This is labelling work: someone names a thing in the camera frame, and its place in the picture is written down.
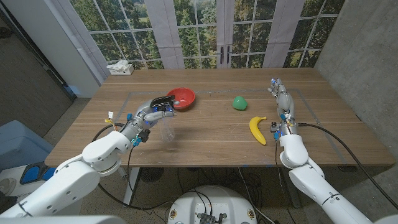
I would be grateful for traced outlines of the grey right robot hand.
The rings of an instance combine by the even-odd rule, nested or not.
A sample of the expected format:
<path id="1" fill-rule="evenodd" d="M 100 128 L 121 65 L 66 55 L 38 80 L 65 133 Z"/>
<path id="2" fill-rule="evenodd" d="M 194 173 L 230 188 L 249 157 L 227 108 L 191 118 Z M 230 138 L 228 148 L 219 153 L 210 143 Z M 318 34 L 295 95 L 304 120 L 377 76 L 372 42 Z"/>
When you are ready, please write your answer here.
<path id="1" fill-rule="evenodd" d="M 277 103 L 277 115 L 280 117 L 279 131 L 281 136 L 298 134 L 295 122 L 295 106 L 291 94 L 281 79 L 272 79 L 268 91 Z"/>

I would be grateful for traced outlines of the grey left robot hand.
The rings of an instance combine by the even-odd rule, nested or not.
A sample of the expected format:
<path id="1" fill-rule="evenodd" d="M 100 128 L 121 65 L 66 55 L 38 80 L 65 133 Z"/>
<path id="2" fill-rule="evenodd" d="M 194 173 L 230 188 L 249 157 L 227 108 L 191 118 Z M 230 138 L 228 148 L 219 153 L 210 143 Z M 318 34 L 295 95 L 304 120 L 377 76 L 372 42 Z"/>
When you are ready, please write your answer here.
<path id="1" fill-rule="evenodd" d="M 149 138 L 150 128 L 157 124 L 157 121 L 176 116 L 175 105 L 179 102 L 175 95 L 161 96 L 142 104 L 136 113 L 127 119 L 127 123 L 120 132 L 131 141 L 132 145 L 138 146 Z"/>

